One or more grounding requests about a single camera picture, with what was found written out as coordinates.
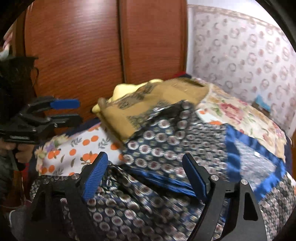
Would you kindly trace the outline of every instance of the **blue gripper pad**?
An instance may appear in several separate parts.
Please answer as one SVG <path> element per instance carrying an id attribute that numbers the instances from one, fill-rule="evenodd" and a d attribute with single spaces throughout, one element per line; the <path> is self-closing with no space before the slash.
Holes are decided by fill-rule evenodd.
<path id="1" fill-rule="evenodd" d="M 108 155 L 100 152 L 91 165 L 87 165 L 81 172 L 81 182 L 84 183 L 82 198 L 87 201 L 93 198 L 108 166 Z"/>
<path id="2" fill-rule="evenodd" d="M 50 103 L 50 107 L 55 110 L 77 109 L 79 106 L 80 106 L 80 102 L 77 99 L 61 99 L 61 100 L 55 100 Z"/>
<path id="3" fill-rule="evenodd" d="M 204 180 L 186 154 L 182 158 L 182 164 L 196 197 L 205 203 L 207 200 L 207 188 Z"/>

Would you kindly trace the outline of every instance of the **wooden wardrobe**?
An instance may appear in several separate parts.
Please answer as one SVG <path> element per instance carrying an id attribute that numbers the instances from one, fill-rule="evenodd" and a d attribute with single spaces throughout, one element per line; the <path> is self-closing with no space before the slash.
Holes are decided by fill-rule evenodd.
<path id="1" fill-rule="evenodd" d="M 38 57 L 36 95 L 78 98 L 68 112 L 84 120 L 116 85 L 186 69 L 186 0 L 36 0 L 24 20 L 25 54 Z"/>

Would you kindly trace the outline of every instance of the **wallpaper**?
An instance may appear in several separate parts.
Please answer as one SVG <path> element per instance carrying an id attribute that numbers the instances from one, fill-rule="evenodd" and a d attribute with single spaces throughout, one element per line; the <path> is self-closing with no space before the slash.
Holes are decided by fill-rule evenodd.
<path id="1" fill-rule="evenodd" d="M 288 131 L 296 110 L 296 53 L 281 29 L 231 10 L 194 9 L 193 75 L 252 103 L 271 106 L 271 118 Z"/>

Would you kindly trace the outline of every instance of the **brown fabric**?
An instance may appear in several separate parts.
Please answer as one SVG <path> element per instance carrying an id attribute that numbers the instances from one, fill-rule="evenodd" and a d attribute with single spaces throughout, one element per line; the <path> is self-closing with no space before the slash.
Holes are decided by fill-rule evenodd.
<path id="1" fill-rule="evenodd" d="M 124 141 L 140 128 L 149 114 L 156 107 L 164 107 L 187 100 L 195 106 L 207 95 L 207 86 L 191 81 L 188 78 L 167 80 L 163 83 L 147 83 L 136 92 L 123 98 L 106 103 L 100 98 L 101 121 Z"/>

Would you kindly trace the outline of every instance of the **wall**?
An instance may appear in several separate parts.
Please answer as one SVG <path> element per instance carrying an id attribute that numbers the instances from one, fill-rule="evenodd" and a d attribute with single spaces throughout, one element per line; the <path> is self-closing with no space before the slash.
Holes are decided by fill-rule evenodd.
<path id="1" fill-rule="evenodd" d="M 187 3 L 229 9 L 258 18 L 278 27 L 276 21 L 255 0 L 187 0 Z"/>
<path id="2" fill-rule="evenodd" d="M 247 16 L 241 16 L 237 23 L 233 23 L 227 14 L 225 17 L 223 14 L 215 17 L 210 12 L 203 14 L 201 11 L 196 15 L 193 7 L 189 7 L 186 71 L 193 76 L 217 84 L 231 95 L 249 103 L 258 94 L 262 95 L 264 101 L 272 107 L 272 119 L 283 127 L 289 136 L 292 136 L 296 128 L 296 115 L 294 115 L 296 55 L 282 31 L 273 27 L 278 27 L 273 18 L 255 0 L 238 0 L 238 2 L 187 0 L 187 2 L 228 9 Z M 247 20 L 248 16 L 264 22 L 256 20 L 256 24 L 253 25 L 253 20 Z M 240 31 L 238 38 L 231 36 L 232 29 Z M 201 37 L 205 38 L 204 43 L 201 42 Z M 221 42 L 221 49 L 213 45 L 212 38 Z M 248 54 L 254 55 L 256 59 L 254 65 L 248 64 Z M 214 57 L 220 63 L 217 66 L 212 66 L 211 58 Z M 236 66 L 236 70 L 231 75 L 227 72 L 229 65 Z"/>
<path id="3" fill-rule="evenodd" d="M 278 27 L 276 21 L 265 11 L 256 0 L 187 0 L 187 4 L 203 5 L 209 7 L 219 7 L 240 12 L 258 18 Z M 193 26 L 194 17 L 192 9 L 188 9 L 188 53 L 187 53 L 187 73 L 193 71 Z"/>

